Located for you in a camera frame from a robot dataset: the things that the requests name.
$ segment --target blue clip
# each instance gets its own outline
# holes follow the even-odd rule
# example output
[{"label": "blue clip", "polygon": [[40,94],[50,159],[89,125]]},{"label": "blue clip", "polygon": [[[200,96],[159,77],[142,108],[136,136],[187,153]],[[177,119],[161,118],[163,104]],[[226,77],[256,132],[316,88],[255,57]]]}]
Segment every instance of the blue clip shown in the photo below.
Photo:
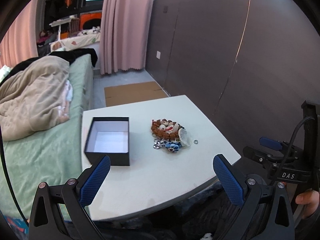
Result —
[{"label": "blue clip", "polygon": [[259,143],[261,146],[267,147],[267,148],[275,150],[275,151],[282,150],[282,143],[281,142],[271,140],[269,138],[261,137],[259,140]]}]

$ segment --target black gift box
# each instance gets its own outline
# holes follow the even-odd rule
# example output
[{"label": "black gift box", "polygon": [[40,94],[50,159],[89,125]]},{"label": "black gift box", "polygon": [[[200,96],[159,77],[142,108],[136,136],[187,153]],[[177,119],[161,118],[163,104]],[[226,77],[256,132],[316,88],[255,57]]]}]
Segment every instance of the black gift box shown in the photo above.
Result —
[{"label": "black gift box", "polygon": [[94,117],[84,153],[91,164],[108,155],[113,166],[130,166],[129,117]]}]

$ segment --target cardboard sheet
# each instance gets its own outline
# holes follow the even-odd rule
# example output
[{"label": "cardboard sheet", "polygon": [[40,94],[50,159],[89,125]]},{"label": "cardboard sheet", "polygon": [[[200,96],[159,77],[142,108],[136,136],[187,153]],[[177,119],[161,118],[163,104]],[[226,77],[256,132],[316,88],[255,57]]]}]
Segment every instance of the cardboard sheet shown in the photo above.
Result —
[{"label": "cardboard sheet", "polygon": [[104,93],[107,106],[118,106],[168,97],[156,82],[106,87]]}]

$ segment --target human hand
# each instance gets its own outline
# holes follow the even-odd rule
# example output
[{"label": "human hand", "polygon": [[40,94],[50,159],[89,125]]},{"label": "human hand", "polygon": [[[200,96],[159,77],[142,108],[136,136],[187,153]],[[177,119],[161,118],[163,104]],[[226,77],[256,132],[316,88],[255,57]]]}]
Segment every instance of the human hand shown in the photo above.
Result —
[{"label": "human hand", "polygon": [[296,203],[306,205],[302,214],[302,219],[306,219],[311,216],[319,206],[319,192],[312,190],[301,193],[296,197]]}]

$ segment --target blue gripper pad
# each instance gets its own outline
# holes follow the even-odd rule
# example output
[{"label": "blue gripper pad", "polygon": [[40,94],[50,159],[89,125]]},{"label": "blue gripper pad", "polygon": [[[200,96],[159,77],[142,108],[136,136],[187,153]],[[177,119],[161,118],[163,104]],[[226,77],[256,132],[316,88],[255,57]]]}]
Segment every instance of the blue gripper pad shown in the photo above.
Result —
[{"label": "blue gripper pad", "polygon": [[89,206],[96,196],[101,184],[111,167],[110,158],[105,156],[80,190],[79,203],[82,207]]},{"label": "blue gripper pad", "polygon": [[275,151],[282,150],[281,142],[271,140],[269,138],[261,137],[259,140],[259,143],[261,146],[267,147],[267,148],[275,150]]},{"label": "blue gripper pad", "polygon": [[219,155],[216,155],[213,159],[213,170],[220,180],[231,203],[241,207],[244,204],[244,190],[220,159]]}]

